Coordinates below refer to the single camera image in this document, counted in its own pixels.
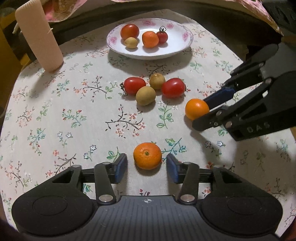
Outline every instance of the table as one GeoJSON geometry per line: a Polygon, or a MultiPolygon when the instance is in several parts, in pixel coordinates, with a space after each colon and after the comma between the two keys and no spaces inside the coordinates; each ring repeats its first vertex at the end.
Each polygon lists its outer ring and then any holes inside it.
{"type": "MultiPolygon", "coordinates": [[[[128,156],[123,181],[113,185],[120,195],[177,195],[180,185],[166,174],[165,159],[172,153],[180,161],[201,168],[221,165],[274,195],[284,215],[281,235],[296,215],[294,138],[290,130],[235,142],[223,127],[202,133],[192,130],[184,117],[191,98],[204,98],[220,88],[230,71],[241,63],[219,39],[197,22],[170,10],[144,13],[106,25],[62,44],[64,64],[55,73],[44,72],[38,62],[19,75],[9,100],[0,147],[0,190],[7,219],[13,202],[24,192],[73,164],[92,168],[128,156]],[[108,32],[137,18],[166,18],[194,34],[191,48],[168,59],[139,61],[118,55],[106,46],[108,32]],[[162,73],[179,77],[184,97],[168,100],[159,93],[156,102],[140,107],[124,96],[119,84],[130,76],[148,78],[162,73]],[[156,143],[163,164],[154,171],[134,166],[133,150],[142,142],[156,143]]],[[[255,86],[235,94],[233,104],[255,86]]],[[[84,185],[94,198],[94,185],[84,185]]],[[[210,192],[200,184],[199,197],[210,192]]]]}

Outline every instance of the orange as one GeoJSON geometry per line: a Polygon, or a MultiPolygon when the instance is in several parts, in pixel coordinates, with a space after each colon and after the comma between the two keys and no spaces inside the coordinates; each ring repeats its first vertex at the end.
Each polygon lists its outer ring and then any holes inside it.
{"type": "Polygon", "coordinates": [[[151,142],[139,144],[133,151],[136,165],[145,170],[152,170],[161,163],[161,150],[151,142]]]}
{"type": "Polygon", "coordinates": [[[191,99],[185,106],[185,115],[190,120],[195,120],[210,111],[206,102],[200,99],[191,99]]]}
{"type": "Polygon", "coordinates": [[[158,45],[159,39],[155,32],[147,31],[142,35],[143,45],[146,48],[153,48],[158,45]]]}

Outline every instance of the tomato stem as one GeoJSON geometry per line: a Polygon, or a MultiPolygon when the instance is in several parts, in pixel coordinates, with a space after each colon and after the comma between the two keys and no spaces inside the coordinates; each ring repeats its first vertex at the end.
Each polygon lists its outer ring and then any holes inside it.
{"type": "Polygon", "coordinates": [[[165,27],[165,26],[161,26],[161,27],[159,28],[159,31],[160,31],[160,32],[165,32],[165,31],[166,31],[166,27],[165,27]]]}
{"type": "Polygon", "coordinates": [[[124,90],[124,85],[123,85],[123,83],[121,83],[119,86],[120,86],[120,88],[123,90],[124,94],[125,94],[125,95],[128,95],[128,93],[126,93],[126,91],[124,90]]]}

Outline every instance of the red tomato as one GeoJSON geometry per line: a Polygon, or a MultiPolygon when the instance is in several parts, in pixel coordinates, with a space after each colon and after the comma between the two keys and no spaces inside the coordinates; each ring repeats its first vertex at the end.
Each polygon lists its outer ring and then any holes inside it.
{"type": "Polygon", "coordinates": [[[161,87],[161,92],[168,99],[177,98],[183,95],[186,90],[184,82],[179,78],[172,78],[161,87]]]}
{"type": "Polygon", "coordinates": [[[164,44],[168,40],[168,34],[165,32],[165,26],[161,26],[159,32],[156,33],[160,44],[164,44]]]}
{"type": "Polygon", "coordinates": [[[140,34],[139,28],[136,25],[131,23],[125,25],[120,31],[120,36],[124,40],[126,40],[129,37],[133,37],[136,39],[139,36],[139,34],[140,34]]]}
{"type": "Polygon", "coordinates": [[[127,78],[124,83],[124,91],[129,95],[137,94],[138,90],[142,87],[146,86],[145,80],[139,77],[129,77],[127,78]]]}

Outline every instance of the cherry tomato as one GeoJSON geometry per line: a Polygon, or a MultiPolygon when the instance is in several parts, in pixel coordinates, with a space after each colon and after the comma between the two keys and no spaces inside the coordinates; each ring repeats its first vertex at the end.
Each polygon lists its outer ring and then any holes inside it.
{"type": "Polygon", "coordinates": [[[131,23],[125,25],[120,31],[120,36],[124,40],[126,40],[129,37],[133,37],[136,39],[139,36],[139,34],[140,34],[139,28],[136,25],[131,23]]]}
{"type": "Polygon", "coordinates": [[[168,40],[168,34],[165,32],[165,26],[161,26],[159,32],[156,33],[160,44],[164,44],[168,40]]]}
{"type": "Polygon", "coordinates": [[[136,95],[139,89],[146,86],[146,82],[139,77],[129,77],[120,86],[127,94],[136,95]]]}
{"type": "Polygon", "coordinates": [[[180,97],[186,90],[184,82],[179,78],[169,79],[161,87],[161,92],[168,99],[180,97]]]}
{"type": "Polygon", "coordinates": [[[209,111],[209,106],[201,99],[191,99],[185,106],[185,115],[192,121],[207,114],[209,111]]]}

